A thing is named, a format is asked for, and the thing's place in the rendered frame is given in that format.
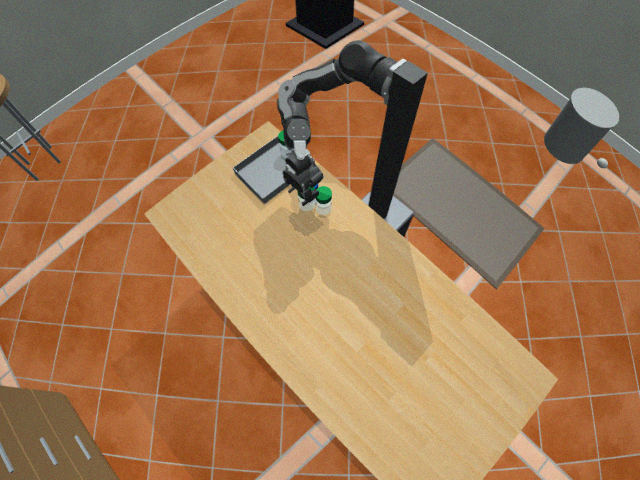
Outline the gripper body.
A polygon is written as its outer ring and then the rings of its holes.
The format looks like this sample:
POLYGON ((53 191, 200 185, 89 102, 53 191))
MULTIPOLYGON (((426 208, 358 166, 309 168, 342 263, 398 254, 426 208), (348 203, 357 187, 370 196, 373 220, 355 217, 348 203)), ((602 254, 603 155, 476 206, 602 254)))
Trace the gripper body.
POLYGON ((287 169, 283 171, 283 176, 300 193, 303 193, 303 188, 304 190, 309 187, 313 188, 324 178, 323 173, 315 162, 299 176, 288 174, 287 169), (303 185, 303 188, 301 185, 303 185))

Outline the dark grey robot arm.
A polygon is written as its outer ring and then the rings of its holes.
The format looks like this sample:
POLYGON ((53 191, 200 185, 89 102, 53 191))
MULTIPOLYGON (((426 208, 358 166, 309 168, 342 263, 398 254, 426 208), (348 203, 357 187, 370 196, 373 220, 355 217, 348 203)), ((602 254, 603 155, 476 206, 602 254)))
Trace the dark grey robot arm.
POLYGON ((405 59, 397 62, 390 57, 386 58, 366 42, 355 40, 344 46, 338 59, 332 59, 284 81, 279 87, 277 108, 283 126, 283 141, 287 149, 292 150, 292 154, 285 159, 287 173, 298 176, 314 164, 313 157, 306 149, 311 141, 306 105, 312 93, 329 91, 357 80, 383 97, 384 104, 387 105, 393 72, 406 62, 405 59))

